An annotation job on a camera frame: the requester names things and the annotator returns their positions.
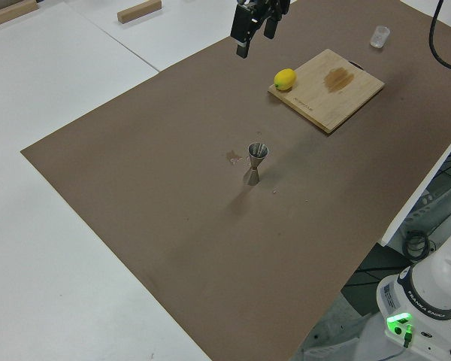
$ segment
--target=small transparent cup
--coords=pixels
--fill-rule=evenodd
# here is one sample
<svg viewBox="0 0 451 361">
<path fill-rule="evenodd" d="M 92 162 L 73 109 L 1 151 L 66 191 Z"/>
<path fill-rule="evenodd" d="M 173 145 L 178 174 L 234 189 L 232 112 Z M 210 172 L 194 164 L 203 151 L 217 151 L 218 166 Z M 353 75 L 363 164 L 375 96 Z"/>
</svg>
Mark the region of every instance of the small transparent cup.
<svg viewBox="0 0 451 361">
<path fill-rule="evenodd" d="M 369 44 L 371 44 L 372 47 L 380 49 L 386 43 L 386 40 L 390 33 L 391 31 L 386 26 L 382 25 L 376 26 L 376 29 L 374 30 L 374 34 L 371 37 L 371 41 L 369 42 Z"/>
</svg>

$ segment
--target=jigger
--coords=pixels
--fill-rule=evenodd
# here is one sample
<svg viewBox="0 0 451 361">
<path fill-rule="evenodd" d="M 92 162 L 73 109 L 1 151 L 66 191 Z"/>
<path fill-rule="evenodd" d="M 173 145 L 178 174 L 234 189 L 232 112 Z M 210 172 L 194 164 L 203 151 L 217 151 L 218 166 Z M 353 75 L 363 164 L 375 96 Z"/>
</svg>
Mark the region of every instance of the jigger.
<svg viewBox="0 0 451 361">
<path fill-rule="evenodd" d="M 250 169 L 244 176 L 244 182 L 249 186 L 255 186 L 259 180 L 257 167 L 268 155 L 269 149 L 263 143 L 252 143 L 249 146 Z"/>
</svg>

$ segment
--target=yellow lemon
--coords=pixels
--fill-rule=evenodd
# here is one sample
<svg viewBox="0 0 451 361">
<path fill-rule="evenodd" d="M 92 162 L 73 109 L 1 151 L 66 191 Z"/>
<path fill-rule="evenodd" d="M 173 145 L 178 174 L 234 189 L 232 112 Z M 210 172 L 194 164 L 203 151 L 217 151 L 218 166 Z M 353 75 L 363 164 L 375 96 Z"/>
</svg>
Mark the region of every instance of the yellow lemon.
<svg viewBox="0 0 451 361">
<path fill-rule="evenodd" d="M 294 85 L 296 76 L 292 69 L 283 69 L 274 77 L 274 85 L 278 90 L 288 90 Z"/>
</svg>

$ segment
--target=brown table mat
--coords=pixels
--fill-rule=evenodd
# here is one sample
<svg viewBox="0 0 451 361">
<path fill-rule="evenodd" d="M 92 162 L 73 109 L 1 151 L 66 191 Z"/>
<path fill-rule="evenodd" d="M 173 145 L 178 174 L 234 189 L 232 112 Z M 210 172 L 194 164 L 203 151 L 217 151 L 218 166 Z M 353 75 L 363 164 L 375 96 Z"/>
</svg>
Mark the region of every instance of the brown table mat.
<svg viewBox="0 0 451 361">
<path fill-rule="evenodd" d="M 287 360 L 451 142 L 429 23 L 399 1 L 300 0 L 246 60 L 225 39 L 23 154 L 211 359 Z M 451 28 L 436 42 L 451 62 Z M 268 94 L 326 48 L 386 83 L 330 136 Z M 254 141 L 270 155 L 247 187 Z"/>
</svg>

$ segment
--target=wooden cutting board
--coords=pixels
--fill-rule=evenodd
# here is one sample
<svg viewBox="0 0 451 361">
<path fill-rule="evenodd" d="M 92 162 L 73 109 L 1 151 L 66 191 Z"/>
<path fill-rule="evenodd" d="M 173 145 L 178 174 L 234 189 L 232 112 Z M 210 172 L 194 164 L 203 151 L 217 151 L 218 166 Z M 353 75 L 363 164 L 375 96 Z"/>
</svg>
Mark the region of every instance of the wooden cutting board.
<svg viewBox="0 0 451 361">
<path fill-rule="evenodd" d="M 272 84 L 269 92 L 327 133 L 384 86 L 330 49 L 301 65 L 295 73 L 297 80 L 290 90 L 280 91 Z"/>
</svg>

